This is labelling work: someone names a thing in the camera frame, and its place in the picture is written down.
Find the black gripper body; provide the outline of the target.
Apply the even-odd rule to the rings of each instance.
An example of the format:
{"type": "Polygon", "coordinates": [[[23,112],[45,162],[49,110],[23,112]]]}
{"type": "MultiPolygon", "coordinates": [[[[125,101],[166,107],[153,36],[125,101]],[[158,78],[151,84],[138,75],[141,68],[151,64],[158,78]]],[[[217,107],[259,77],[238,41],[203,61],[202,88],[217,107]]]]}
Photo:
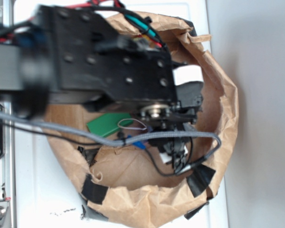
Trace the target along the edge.
{"type": "Polygon", "coordinates": [[[144,90],[137,117],[157,135],[149,144],[167,154],[163,162],[171,162],[175,171],[188,171],[200,161],[190,163],[192,155],[185,152],[185,144],[204,135],[193,127],[203,102],[201,67],[149,61],[139,64],[137,74],[144,90]]]}

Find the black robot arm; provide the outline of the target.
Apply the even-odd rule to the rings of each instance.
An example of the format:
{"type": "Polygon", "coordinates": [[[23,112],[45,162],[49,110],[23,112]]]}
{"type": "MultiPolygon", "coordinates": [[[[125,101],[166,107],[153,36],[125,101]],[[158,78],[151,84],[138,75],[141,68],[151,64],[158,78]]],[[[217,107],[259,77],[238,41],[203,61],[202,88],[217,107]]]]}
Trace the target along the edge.
{"type": "Polygon", "coordinates": [[[0,124],[37,125],[49,104],[82,105],[98,113],[130,113],[148,124],[143,135],[171,157],[174,174],[201,163],[185,158],[198,137],[203,97],[201,70],[174,61],[149,17],[111,7],[139,31],[117,31],[95,3],[44,6],[23,22],[0,24],[0,124]]]}

